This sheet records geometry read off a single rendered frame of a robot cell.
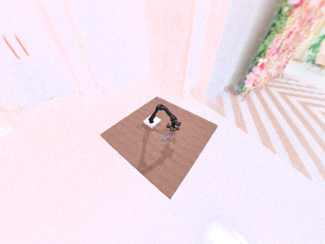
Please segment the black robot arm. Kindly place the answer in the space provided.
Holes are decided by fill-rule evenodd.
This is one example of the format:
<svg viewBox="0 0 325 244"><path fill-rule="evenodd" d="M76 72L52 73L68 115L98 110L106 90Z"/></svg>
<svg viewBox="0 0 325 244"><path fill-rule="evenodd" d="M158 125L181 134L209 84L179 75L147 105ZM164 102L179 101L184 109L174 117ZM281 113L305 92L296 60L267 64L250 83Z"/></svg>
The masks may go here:
<svg viewBox="0 0 325 244"><path fill-rule="evenodd" d="M163 108L161 108L161 107L163 107ZM150 124L154 123L153 120L156 117L156 113L158 112L158 110L164 110L169 115L169 118L170 118L170 121L171 121L172 125L180 126L181 122L177 121L176 116L172 115L171 112L167 109L167 107L162 105L162 104L158 104L158 106L156 107L155 112L148 119ZM174 131L174 127L170 126L169 130Z"/></svg>

